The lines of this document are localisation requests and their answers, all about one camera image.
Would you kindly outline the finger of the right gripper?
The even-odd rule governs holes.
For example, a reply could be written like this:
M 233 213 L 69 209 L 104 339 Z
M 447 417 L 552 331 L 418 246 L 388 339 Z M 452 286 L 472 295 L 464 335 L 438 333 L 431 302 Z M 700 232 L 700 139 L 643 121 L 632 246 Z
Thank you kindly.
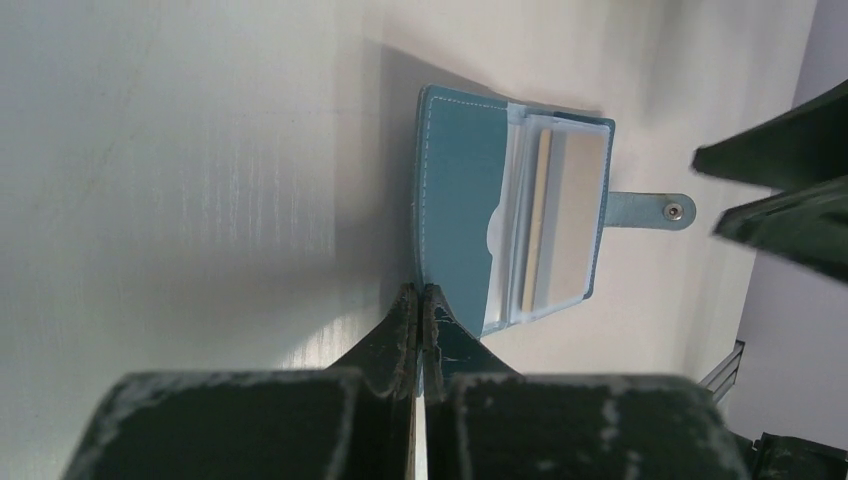
M 694 152 L 694 171 L 780 191 L 847 175 L 847 83 Z
M 845 283 L 847 178 L 728 209 L 713 234 Z

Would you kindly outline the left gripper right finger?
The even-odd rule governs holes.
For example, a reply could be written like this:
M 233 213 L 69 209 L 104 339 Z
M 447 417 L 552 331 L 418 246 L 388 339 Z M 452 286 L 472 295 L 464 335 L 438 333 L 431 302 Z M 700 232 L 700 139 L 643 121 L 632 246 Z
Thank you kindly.
M 711 394 L 669 375 L 522 375 L 422 294 L 433 479 L 742 479 Z

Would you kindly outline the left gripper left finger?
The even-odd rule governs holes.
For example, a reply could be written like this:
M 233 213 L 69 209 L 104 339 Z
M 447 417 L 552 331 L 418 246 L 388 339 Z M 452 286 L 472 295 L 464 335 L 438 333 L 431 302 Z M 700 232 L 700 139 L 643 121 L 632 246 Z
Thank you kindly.
M 95 409 L 67 479 L 410 479 L 418 293 L 320 370 L 149 371 Z

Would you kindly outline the gold credit card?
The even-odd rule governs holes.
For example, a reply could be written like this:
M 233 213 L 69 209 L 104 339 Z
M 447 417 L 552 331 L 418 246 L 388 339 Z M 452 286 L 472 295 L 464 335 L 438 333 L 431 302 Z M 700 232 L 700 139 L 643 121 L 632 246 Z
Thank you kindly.
M 540 132 L 521 311 L 541 316 L 589 290 L 607 140 L 588 131 Z

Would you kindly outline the blue leather card holder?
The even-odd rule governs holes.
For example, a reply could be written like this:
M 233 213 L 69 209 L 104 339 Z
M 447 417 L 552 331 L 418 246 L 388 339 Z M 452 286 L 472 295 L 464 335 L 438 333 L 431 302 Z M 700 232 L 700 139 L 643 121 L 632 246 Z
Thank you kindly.
M 680 231 L 695 220 L 682 193 L 610 187 L 615 123 L 586 111 L 515 103 L 442 86 L 418 98 L 415 259 L 419 278 L 441 287 L 459 322 L 481 337 L 541 316 L 521 311 L 540 132 L 588 131 L 607 140 L 606 174 L 589 290 L 609 228 Z

